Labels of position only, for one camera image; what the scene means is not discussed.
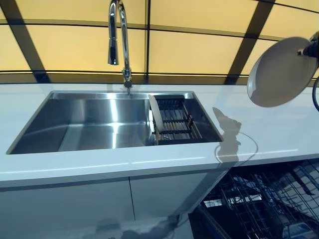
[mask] faucet spout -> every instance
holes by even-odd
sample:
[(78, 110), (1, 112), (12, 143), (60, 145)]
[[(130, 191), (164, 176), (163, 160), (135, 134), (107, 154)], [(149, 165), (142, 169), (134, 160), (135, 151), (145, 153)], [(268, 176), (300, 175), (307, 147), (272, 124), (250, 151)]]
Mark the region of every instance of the faucet spout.
[(109, 8), (109, 57), (108, 63), (118, 65), (118, 50), (116, 39), (116, 9), (118, 9), (121, 21), (122, 30), (122, 45), (124, 55), (124, 68), (122, 70), (124, 77), (124, 86), (128, 88), (128, 93), (132, 87), (132, 72), (129, 61), (129, 43), (128, 43), (128, 28), (126, 22), (126, 14), (122, 0), (111, 0)]

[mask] floor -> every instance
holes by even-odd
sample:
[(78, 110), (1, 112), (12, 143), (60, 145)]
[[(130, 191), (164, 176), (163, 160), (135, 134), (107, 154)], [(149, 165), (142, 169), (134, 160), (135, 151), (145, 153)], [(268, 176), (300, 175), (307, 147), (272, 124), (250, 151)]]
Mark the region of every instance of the floor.
[(188, 215), (54, 232), (33, 239), (194, 239)]

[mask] kitchen sink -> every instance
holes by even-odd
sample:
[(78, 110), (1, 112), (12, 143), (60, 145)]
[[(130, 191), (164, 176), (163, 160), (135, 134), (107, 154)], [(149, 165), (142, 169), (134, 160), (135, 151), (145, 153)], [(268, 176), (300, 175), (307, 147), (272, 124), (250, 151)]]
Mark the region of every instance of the kitchen sink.
[[(149, 94), (165, 96), (167, 99), (170, 96), (184, 99), (184, 105), (201, 137), (200, 141), (194, 142), (221, 141), (194, 92), (143, 92), (128, 95), (123, 92), (52, 91), (7, 153), (157, 145), (159, 141), (149, 105)], [(183, 139), (181, 132), (177, 135)], [(193, 137), (190, 135), (188, 140), (168, 140), (166, 144), (190, 143)]]

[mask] drying rack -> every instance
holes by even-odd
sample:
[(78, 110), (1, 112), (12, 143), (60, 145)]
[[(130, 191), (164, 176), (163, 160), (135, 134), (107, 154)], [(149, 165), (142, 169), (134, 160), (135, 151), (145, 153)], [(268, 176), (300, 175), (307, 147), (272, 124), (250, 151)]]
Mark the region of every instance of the drying rack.
[(187, 111), (184, 96), (159, 95), (155, 99), (164, 125), (164, 131), (159, 132), (153, 121), (157, 145), (206, 142)]
[(318, 239), (319, 160), (282, 171), (231, 170), (204, 203), (232, 210), (248, 239)]

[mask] frosted glass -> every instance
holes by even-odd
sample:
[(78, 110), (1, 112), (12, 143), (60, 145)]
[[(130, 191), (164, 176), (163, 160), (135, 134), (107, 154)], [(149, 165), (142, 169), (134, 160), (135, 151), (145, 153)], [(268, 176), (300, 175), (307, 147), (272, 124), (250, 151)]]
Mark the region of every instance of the frosted glass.
[(257, 1), (152, 0), (151, 24), (246, 32)]
[(258, 58), (272, 45), (274, 45), (276, 41), (267, 41), (267, 40), (257, 40), (253, 50), (251, 51), (249, 58), (241, 72), (242, 75), (249, 75), (251, 69), (253, 68), (255, 62)]
[(296, 6), (312, 11), (319, 11), (318, 0), (276, 0), (276, 3), (281, 3), (289, 6)]
[(223, 85), (225, 76), (185, 76), (185, 75), (149, 75), (150, 84), (204, 84), (204, 85)]
[(227, 74), (242, 38), (151, 31), (150, 72)]
[(0, 19), (5, 19), (5, 16), (4, 16), (4, 14), (3, 14), (3, 11), (2, 11), (2, 9), (1, 9), (1, 7), (0, 7)]
[(317, 71), (314, 74), (314, 77), (317, 78), (319, 76), (319, 68), (317, 69)]
[[(117, 29), (119, 65), (107, 63), (109, 32), (105, 27), (27, 25), (46, 70), (121, 71), (123, 49)], [(144, 30), (128, 30), (132, 71), (144, 71)]]
[[(16, 3), (25, 19), (108, 21), (110, 0), (16, 0)], [(144, 24), (145, 0), (126, 0), (124, 6), (128, 23)]]
[(32, 73), (0, 73), (0, 84), (3, 83), (36, 83)]
[(318, 13), (274, 5), (261, 34), (279, 37), (302, 36), (309, 39), (318, 29)]
[(8, 25), (0, 25), (0, 70), (30, 70)]

